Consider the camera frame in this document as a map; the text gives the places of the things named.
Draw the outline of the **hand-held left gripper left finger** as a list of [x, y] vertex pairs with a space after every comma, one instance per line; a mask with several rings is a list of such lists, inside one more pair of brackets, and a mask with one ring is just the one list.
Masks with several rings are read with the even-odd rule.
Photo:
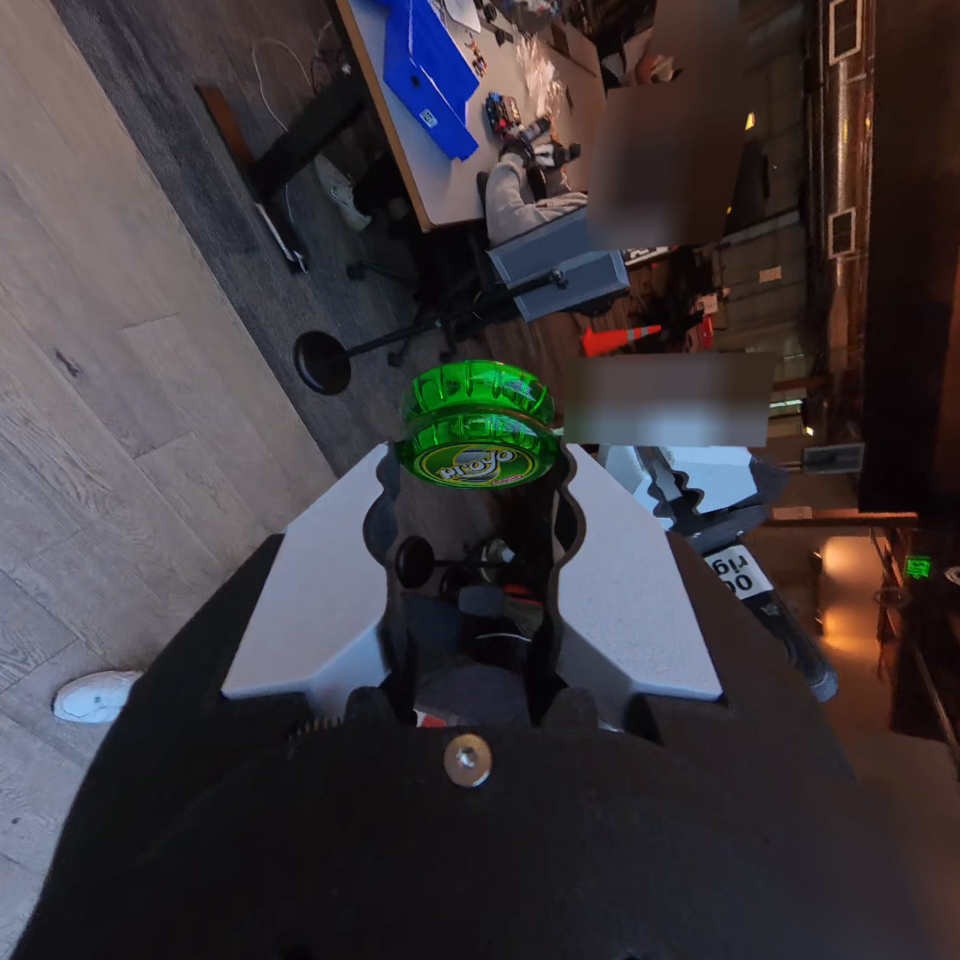
[[226, 699], [301, 694], [313, 714], [346, 718], [354, 690], [375, 688], [415, 720], [415, 653], [388, 569], [400, 486], [396, 447], [380, 443], [286, 527]]

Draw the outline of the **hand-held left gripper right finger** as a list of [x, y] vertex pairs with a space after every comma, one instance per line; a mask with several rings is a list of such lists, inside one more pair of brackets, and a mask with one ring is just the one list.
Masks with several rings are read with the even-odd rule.
[[639, 697], [715, 703], [721, 680], [661, 524], [576, 444], [562, 444], [554, 564], [535, 677], [588, 693], [604, 727]]

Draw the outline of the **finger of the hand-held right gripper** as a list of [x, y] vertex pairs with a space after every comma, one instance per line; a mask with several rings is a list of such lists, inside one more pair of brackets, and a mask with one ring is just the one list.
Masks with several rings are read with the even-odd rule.
[[675, 526], [676, 515], [667, 494], [636, 447], [602, 444], [598, 463], [662, 527]]
[[662, 446], [658, 452], [696, 514], [727, 510], [759, 494], [746, 447]]

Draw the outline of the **green transparent yoyo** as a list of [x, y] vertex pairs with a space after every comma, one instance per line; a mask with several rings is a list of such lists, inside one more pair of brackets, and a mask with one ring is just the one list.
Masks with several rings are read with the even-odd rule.
[[444, 488], [492, 490], [533, 482], [560, 448], [552, 396], [533, 373], [471, 359], [436, 366], [405, 390], [397, 461]]

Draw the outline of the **another person's forearm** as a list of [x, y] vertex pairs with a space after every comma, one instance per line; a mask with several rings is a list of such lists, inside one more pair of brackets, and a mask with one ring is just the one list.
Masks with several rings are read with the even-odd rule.
[[585, 207], [588, 195], [570, 187], [566, 170], [543, 168], [546, 197], [532, 199], [528, 190], [526, 158], [506, 151], [486, 182], [486, 235], [489, 245], [500, 246], [518, 236], [563, 218]]

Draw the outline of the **orange traffic cone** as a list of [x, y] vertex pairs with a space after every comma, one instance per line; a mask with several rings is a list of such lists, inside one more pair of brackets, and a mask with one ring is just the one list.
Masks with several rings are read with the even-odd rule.
[[612, 355], [619, 351], [633, 349], [640, 342], [656, 337], [662, 331], [663, 328], [659, 324], [601, 331], [590, 328], [582, 334], [582, 352], [586, 357]]

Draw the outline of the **person's white shoe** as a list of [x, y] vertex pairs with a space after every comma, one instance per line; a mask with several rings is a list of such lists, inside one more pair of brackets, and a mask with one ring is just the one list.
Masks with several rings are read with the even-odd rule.
[[73, 724], [111, 724], [141, 676], [139, 671], [108, 670], [70, 680], [55, 693], [52, 714]]

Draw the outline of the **black office chair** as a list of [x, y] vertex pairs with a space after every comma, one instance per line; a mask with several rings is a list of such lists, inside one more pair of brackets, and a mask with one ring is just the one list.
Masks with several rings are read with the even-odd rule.
[[439, 335], [440, 363], [456, 358], [491, 290], [484, 259], [487, 240], [480, 220], [421, 234], [413, 246], [414, 263], [420, 268], [414, 282], [414, 318], [397, 330], [345, 348], [344, 360], [386, 349], [388, 364], [398, 367], [414, 342], [429, 333]]

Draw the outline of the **white table with wooden edge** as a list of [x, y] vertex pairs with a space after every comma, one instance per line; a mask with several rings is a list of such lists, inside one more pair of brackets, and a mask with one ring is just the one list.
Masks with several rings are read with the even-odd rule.
[[[329, 6], [330, 14], [342, 21], [345, 41], [369, 89], [420, 228], [429, 232], [480, 219], [475, 178], [490, 170], [498, 155], [484, 115], [486, 96], [497, 92], [514, 97], [526, 123], [538, 115], [514, 46], [498, 45], [488, 30], [472, 34], [457, 23], [449, 25], [463, 57], [469, 52], [468, 44], [475, 41], [486, 61], [486, 73], [478, 78], [478, 88], [466, 106], [467, 127], [477, 139], [478, 149], [468, 160], [450, 160], [383, 79], [387, 9], [369, 1], [337, 1]], [[563, 143], [573, 141], [582, 146], [581, 156], [567, 168], [568, 181], [574, 189], [586, 189], [596, 129], [606, 105], [599, 57], [594, 42], [565, 22], [544, 30], [539, 40], [566, 90], [554, 112], [554, 133]]]

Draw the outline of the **blue bin with white sticker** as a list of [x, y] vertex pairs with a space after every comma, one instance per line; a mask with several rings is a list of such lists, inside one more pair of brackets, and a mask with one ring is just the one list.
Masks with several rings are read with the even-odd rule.
[[383, 76], [388, 89], [451, 161], [464, 162], [479, 143], [470, 132], [467, 104], [479, 86], [448, 33], [439, 38], [388, 30]]

